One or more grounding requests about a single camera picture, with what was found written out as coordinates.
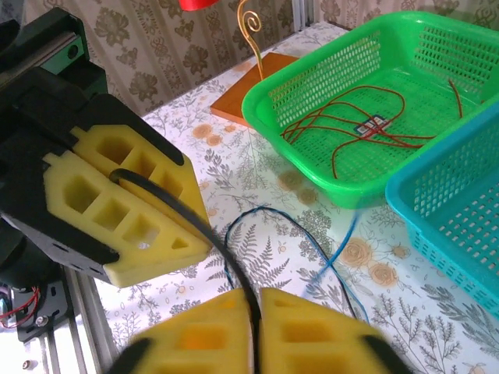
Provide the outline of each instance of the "gold spiral wire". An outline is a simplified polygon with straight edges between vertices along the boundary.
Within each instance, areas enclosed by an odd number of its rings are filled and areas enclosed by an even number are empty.
[[[264,80],[264,64],[262,62],[262,55],[260,53],[260,49],[258,48],[258,44],[251,37],[248,28],[254,33],[262,30],[262,21],[260,16],[253,10],[247,10],[244,12],[244,5],[248,2],[248,0],[241,0],[239,2],[239,6],[237,8],[237,22],[239,24],[239,29],[241,30],[242,36],[246,39],[251,49],[253,49],[253,53],[257,57],[258,71],[260,72],[260,79]]]

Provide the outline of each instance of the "screw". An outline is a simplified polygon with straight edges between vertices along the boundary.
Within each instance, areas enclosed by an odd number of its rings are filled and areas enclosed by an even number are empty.
[[[47,323],[48,323],[48,317],[47,316],[39,316],[34,321],[34,324],[37,325],[38,327],[46,326]]]

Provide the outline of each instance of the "floral tablecloth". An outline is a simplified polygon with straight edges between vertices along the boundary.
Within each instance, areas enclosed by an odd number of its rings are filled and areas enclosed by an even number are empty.
[[[273,48],[303,56],[345,31],[318,23]],[[211,224],[223,231],[259,205],[284,210],[330,254],[345,236],[353,212],[333,205],[252,129],[210,113],[217,100],[254,64],[244,62],[156,110],[145,120],[193,162]],[[259,287],[303,295],[320,259],[302,232],[268,212],[235,226],[231,248]],[[388,206],[364,212],[335,263],[370,322],[384,331],[414,372],[491,374],[499,369],[499,322],[483,311],[418,252],[405,225]],[[118,348],[135,333],[229,289],[217,252],[202,263],[119,290],[97,282]],[[309,300],[345,313],[329,273],[306,293]]]

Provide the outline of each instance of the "wooden base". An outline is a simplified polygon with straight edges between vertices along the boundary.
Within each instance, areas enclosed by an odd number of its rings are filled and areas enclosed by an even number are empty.
[[[271,76],[296,60],[297,57],[271,52],[263,58],[264,74],[265,76]],[[211,105],[211,113],[240,125],[251,127],[242,117],[242,99],[259,82],[260,74],[258,66],[255,65],[240,81],[229,88]]]

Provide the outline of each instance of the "teal plastic basket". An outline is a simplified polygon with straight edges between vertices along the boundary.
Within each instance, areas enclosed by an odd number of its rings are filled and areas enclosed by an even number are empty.
[[[388,182],[415,249],[499,319],[499,104]]]

